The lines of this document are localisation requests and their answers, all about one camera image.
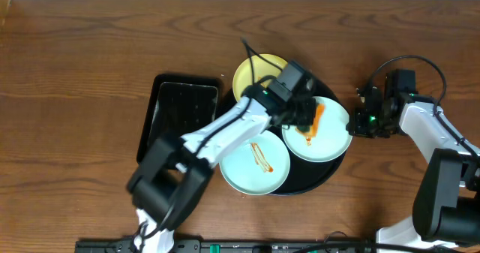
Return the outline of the black rectangular water tray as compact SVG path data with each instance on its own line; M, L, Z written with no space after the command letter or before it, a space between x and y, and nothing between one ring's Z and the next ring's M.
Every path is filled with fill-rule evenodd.
M136 154L141 162L150 145L162 134L177 137L201 129L217 114L222 82L189 74L158 74L153 81Z

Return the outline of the yellow plate with sauce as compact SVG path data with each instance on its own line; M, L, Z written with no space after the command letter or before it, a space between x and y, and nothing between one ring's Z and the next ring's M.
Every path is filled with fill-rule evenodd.
M268 75L277 77L287 65L287 61L279 56L273 54L261 54L261 56L271 62L272 65L258 56L252 56L251 59L244 60L236 69L232 81L232 90L237 101L240 100L243 91L249 85Z

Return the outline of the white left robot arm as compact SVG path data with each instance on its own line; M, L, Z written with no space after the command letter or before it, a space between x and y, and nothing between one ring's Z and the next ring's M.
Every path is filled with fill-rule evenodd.
M312 125L313 93L311 88L255 84L207 126L178 138L157 138L126 185L139 217L132 250L172 249L174 230L196 208L219 161L273 125Z

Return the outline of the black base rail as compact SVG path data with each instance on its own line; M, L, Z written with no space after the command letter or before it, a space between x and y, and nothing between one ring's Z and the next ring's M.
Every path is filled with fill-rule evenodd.
M142 251L129 239L120 240L80 240L74 247L75 253L131 253L131 252L170 252L170 253L290 253L322 242L221 242L199 241L198 239L177 239L172 245L145 245Z

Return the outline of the light green plate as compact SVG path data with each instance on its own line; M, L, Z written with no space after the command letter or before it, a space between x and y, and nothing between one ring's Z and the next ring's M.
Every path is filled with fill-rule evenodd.
M237 191L249 195L270 194L287 179L290 155L277 135L264 131L226 156L220 163L220 171Z
M353 138L347 130L350 115L330 98L313 98L318 107L309 132L300 132L297 127L291 126L282 129L282 137L289 150L299 158L323 163L336 159L350 145Z

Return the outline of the green and orange sponge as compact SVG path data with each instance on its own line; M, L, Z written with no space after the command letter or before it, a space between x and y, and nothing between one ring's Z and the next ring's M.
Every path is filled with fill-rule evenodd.
M313 128L314 124L311 124L311 125L298 125L296 127L296 129L303 133L303 134L306 134L306 133L309 133L311 132L312 128Z

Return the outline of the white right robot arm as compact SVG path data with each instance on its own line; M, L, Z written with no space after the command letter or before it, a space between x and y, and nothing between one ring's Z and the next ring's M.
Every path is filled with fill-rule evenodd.
M412 215L376 232L380 244L412 248L479 244L479 197L461 197L461 188L479 192L479 148L447 120L437 100L411 88L361 89L363 108L349 132L358 137L410 137L427 162Z

